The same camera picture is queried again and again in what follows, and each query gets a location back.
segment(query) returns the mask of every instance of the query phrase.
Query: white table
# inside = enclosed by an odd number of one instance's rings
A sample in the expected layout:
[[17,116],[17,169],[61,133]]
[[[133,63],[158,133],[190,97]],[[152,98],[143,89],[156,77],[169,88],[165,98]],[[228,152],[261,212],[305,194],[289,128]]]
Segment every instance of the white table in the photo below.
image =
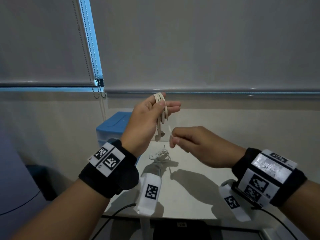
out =
[[[158,205],[151,217],[183,219],[232,217],[230,209],[218,191],[222,182],[227,179],[236,179],[231,169],[210,168],[178,146],[171,149],[168,142],[152,141],[138,161],[137,169],[140,176],[142,173],[155,171],[149,155],[158,152],[163,146],[169,151],[172,162],[169,167],[162,168],[162,186]],[[135,203],[138,193],[138,189],[133,188],[115,195],[104,214],[112,215],[123,206]],[[123,210],[118,216],[141,217],[131,208]]]

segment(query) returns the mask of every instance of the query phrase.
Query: wall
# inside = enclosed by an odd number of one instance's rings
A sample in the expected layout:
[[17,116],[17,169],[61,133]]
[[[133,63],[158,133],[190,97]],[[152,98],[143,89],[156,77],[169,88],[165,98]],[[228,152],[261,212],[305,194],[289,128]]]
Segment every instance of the wall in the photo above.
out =
[[[203,125],[243,147],[271,149],[298,162],[320,183],[320,101],[230,96],[168,94],[182,101],[169,124]],[[24,162],[47,166],[61,193],[98,149],[95,127],[117,111],[131,111],[144,97],[95,100],[89,92],[1,92],[0,119]]]

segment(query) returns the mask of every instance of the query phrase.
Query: black cable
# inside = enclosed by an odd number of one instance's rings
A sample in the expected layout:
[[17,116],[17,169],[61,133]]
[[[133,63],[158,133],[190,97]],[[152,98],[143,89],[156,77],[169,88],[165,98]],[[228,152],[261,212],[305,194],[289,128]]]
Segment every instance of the black cable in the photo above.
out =
[[129,205],[126,205],[124,207],[122,207],[120,210],[117,210],[103,225],[102,227],[98,230],[98,232],[94,235],[94,237],[91,239],[91,240],[94,240],[98,234],[101,232],[101,230],[107,225],[107,223],[112,219],[112,217],[114,217],[116,214],[118,214],[120,211],[128,208],[128,207],[131,207],[131,206],[136,206],[136,203],[133,203],[133,204],[129,204]]
[[274,219],[276,219],[278,222],[280,222],[282,224],[282,226],[285,227],[286,230],[288,230],[288,232],[290,232],[290,234],[293,236],[293,238],[295,240],[298,240],[298,238],[292,233],[292,231],[282,222],[280,221],[276,216],[274,216],[273,214],[271,214],[269,211],[266,211],[264,209],[261,209],[261,208],[256,208],[256,207],[251,207],[252,210],[260,210],[260,211],[263,211],[267,214],[269,214],[270,216],[272,216]]
[[12,212],[12,211],[14,211],[14,210],[16,210],[16,209],[24,206],[26,203],[28,203],[28,202],[30,202],[31,200],[33,200],[40,192],[41,192],[41,191],[39,190],[39,192],[38,192],[35,196],[33,196],[30,200],[28,200],[28,201],[25,202],[24,204],[18,206],[17,208],[14,208],[14,209],[12,209],[12,210],[9,210],[9,211],[7,211],[7,212],[5,212],[5,213],[0,214],[0,216],[2,216],[2,215],[4,215],[4,214],[7,214],[7,213],[9,213],[9,212]]

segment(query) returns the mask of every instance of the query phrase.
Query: hand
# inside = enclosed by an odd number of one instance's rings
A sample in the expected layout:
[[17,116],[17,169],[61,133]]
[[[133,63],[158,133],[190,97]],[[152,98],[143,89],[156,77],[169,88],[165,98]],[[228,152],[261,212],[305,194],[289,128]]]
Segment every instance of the hand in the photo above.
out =
[[[168,115],[180,111],[181,102],[166,101]],[[150,141],[157,128],[157,118],[165,108],[165,102],[161,100],[156,103],[153,95],[143,102],[135,105],[129,122],[120,141],[122,147],[132,153],[135,157],[140,156],[148,148]]]
[[170,147],[180,146],[212,168],[232,168],[246,149],[227,141],[203,126],[177,127],[172,131]]

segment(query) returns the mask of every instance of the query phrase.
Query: blue lid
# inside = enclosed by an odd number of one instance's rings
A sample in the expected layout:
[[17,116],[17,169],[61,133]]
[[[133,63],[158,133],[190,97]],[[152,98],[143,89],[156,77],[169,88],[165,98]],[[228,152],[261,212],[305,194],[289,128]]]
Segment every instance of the blue lid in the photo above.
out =
[[102,132],[123,133],[130,116],[131,112],[117,112],[99,125],[96,130]]

